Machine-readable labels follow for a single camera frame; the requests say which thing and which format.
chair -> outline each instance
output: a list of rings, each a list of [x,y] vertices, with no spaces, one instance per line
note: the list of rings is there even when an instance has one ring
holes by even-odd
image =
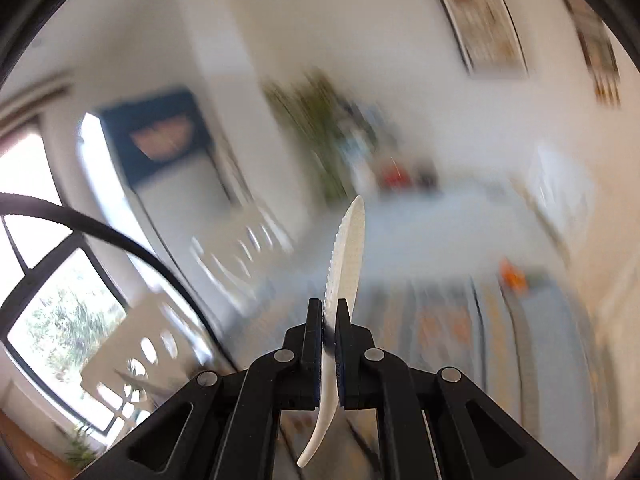
[[[203,367],[205,341],[165,292],[129,309],[81,371],[82,389],[124,421],[115,442],[136,427],[139,410],[152,412]]]
[[[249,313],[270,270],[291,251],[288,235],[261,202],[234,210],[203,244],[193,239],[200,266],[242,314]]]

screw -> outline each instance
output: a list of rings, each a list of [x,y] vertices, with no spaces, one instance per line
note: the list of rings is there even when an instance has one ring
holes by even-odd
[[[294,356],[295,354],[291,350],[281,348],[273,355],[273,358],[276,359],[276,361],[279,363],[288,363],[293,359]]]
[[[382,361],[385,353],[380,348],[369,348],[364,352],[365,359],[369,361]]]
[[[462,378],[460,370],[452,367],[444,368],[440,375],[447,383],[457,383]]]
[[[198,376],[200,386],[213,386],[218,382],[218,376],[214,372],[203,372]]]

white chair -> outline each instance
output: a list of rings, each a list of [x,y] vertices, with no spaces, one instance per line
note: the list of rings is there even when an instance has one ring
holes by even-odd
[[[115,442],[136,427],[136,409],[152,412],[203,367],[203,346],[200,327],[167,293],[129,309],[80,373],[82,389],[124,421]]]
[[[260,286],[291,250],[289,236],[260,202],[233,210],[204,243],[193,239],[199,264],[242,314],[249,313]]]

